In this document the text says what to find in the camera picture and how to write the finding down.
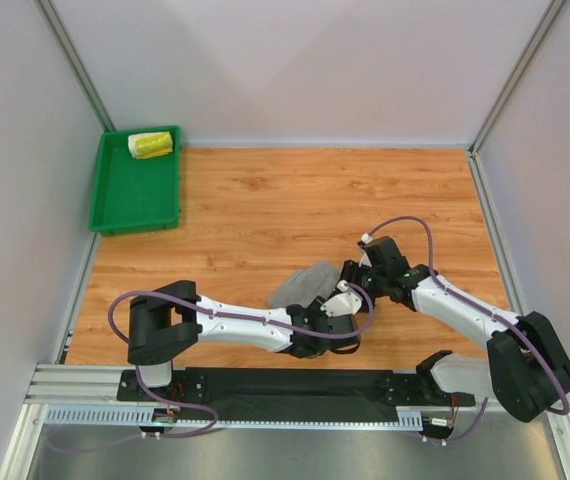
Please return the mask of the grey towel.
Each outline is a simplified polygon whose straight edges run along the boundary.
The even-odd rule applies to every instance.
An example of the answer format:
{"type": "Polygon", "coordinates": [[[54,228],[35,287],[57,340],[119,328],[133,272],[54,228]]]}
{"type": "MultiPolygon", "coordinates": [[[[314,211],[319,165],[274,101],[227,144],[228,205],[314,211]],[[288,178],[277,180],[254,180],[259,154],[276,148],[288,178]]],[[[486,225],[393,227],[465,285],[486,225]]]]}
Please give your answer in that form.
{"type": "Polygon", "coordinates": [[[340,270],[325,260],[294,271],[268,298],[271,308],[290,305],[309,307],[320,297],[326,300],[340,279],[340,270]]]}

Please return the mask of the yellow green patterned towel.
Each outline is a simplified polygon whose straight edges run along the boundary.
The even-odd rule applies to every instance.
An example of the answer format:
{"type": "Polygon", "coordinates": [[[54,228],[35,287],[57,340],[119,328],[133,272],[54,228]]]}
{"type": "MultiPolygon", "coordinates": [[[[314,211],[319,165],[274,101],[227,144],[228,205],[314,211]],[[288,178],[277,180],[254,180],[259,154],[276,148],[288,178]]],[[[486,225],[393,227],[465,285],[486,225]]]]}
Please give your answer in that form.
{"type": "Polygon", "coordinates": [[[149,159],[173,152],[174,140],[169,131],[129,135],[127,146],[135,159],[149,159]]]}

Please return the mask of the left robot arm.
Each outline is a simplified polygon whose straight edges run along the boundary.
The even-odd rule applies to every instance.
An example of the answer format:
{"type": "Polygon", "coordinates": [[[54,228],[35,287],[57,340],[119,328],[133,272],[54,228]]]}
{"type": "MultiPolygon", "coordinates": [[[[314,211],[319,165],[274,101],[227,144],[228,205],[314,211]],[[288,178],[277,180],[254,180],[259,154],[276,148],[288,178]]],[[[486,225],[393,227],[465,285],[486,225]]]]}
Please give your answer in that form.
{"type": "Polygon", "coordinates": [[[372,310],[367,293],[346,281],[326,300],[273,309],[221,303],[198,294],[194,282],[178,281],[132,293],[127,360],[156,388],[170,383],[174,358],[200,343],[247,345],[299,359],[351,353],[366,328],[355,316],[372,310]]]}

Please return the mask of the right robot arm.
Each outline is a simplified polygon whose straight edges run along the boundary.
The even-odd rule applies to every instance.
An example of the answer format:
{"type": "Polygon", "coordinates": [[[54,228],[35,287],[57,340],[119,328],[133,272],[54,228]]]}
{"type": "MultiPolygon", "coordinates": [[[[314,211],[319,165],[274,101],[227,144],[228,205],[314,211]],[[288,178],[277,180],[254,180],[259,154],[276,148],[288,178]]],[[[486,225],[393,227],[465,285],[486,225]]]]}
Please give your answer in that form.
{"type": "Polygon", "coordinates": [[[484,358],[449,350],[428,357],[416,371],[432,389],[495,399],[521,422],[567,412],[570,359],[545,315],[518,314],[467,294],[430,266],[410,265],[388,236],[359,246],[362,257],[344,262],[342,280],[373,300],[387,297],[433,317],[484,350],[484,358]]]}

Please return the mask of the green plastic tray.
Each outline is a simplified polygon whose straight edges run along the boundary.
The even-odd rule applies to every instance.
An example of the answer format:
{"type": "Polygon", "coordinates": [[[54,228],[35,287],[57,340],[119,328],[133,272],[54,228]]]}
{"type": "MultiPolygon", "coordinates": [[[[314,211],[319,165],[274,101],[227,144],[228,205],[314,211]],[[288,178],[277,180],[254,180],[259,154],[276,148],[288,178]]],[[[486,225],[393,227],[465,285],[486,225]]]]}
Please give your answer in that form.
{"type": "Polygon", "coordinates": [[[175,125],[112,131],[97,151],[89,229],[104,237],[176,228],[180,218],[181,131],[175,125]],[[167,132],[170,151],[138,159],[129,138],[167,132]]]}

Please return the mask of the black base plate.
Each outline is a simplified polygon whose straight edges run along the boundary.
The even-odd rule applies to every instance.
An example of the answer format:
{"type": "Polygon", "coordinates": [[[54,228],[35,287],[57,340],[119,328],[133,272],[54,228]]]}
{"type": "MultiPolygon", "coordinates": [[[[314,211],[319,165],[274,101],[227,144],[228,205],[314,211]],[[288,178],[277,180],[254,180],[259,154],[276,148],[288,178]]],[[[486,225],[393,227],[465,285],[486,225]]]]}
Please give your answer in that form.
{"type": "Polygon", "coordinates": [[[467,393],[443,393],[423,375],[393,370],[188,367],[153,392],[210,407],[219,426],[391,423],[399,409],[473,407],[467,393]]]}

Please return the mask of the right aluminium corner post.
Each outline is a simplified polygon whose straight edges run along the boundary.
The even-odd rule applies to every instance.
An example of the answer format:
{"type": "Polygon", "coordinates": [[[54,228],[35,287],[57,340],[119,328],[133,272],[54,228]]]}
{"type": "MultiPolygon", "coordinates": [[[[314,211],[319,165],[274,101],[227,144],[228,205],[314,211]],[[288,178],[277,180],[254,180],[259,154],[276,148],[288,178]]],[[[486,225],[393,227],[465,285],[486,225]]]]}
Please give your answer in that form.
{"type": "Polygon", "coordinates": [[[554,29],[559,17],[569,4],[570,1],[567,0],[553,0],[548,2],[548,5],[503,84],[496,100],[469,145],[468,153],[471,157],[478,155],[487,143],[502,114],[516,94],[540,50],[554,29]]]}

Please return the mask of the aluminium corner post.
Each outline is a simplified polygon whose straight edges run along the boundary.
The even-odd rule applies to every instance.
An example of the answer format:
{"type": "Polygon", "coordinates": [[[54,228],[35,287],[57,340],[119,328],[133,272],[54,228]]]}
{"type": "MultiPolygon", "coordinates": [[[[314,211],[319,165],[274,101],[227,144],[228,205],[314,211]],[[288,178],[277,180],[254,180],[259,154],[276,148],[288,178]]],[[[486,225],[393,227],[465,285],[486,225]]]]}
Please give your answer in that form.
{"type": "Polygon", "coordinates": [[[554,29],[559,17],[569,4],[570,1],[567,0],[553,0],[548,2],[548,5],[503,84],[496,100],[469,145],[468,153],[471,157],[478,155],[487,143],[502,114],[516,94],[540,50],[554,29]]]}
{"type": "Polygon", "coordinates": [[[71,72],[81,88],[91,110],[94,113],[99,125],[104,132],[112,132],[115,130],[114,123],[96,89],[94,82],[91,80],[89,72],[84,65],[81,56],[66,28],[63,19],[56,8],[55,2],[51,0],[35,0],[47,28],[50,31],[55,43],[65,58],[71,72]]]}

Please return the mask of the aluminium frame rail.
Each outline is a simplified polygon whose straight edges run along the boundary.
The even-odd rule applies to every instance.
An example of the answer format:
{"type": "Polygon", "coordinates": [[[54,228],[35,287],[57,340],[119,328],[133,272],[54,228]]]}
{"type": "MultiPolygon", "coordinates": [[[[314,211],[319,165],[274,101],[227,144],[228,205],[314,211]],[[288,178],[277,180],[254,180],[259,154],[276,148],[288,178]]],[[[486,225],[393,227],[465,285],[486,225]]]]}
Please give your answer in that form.
{"type": "Polygon", "coordinates": [[[26,401],[48,426],[133,426],[144,437],[216,428],[400,430],[451,433],[460,410],[492,400],[521,422],[569,411],[569,383],[527,386],[509,374],[492,387],[484,362],[393,370],[188,367],[168,385],[140,385],[130,368],[37,367],[26,401]]]}

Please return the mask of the left aluminium corner post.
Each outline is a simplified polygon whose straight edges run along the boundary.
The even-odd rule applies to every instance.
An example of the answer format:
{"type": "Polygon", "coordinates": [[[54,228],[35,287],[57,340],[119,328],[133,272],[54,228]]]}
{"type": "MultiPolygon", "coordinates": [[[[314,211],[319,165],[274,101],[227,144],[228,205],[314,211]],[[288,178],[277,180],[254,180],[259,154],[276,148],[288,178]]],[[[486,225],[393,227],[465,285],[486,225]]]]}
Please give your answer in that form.
{"type": "Polygon", "coordinates": [[[55,43],[65,58],[71,72],[81,88],[91,110],[94,113],[99,125],[104,132],[112,132],[115,130],[114,123],[96,89],[94,82],[91,80],[89,72],[84,65],[81,56],[66,28],[63,19],[56,8],[55,2],[51,0],[35,0],[47,28],[50,31],[55,43]]]}

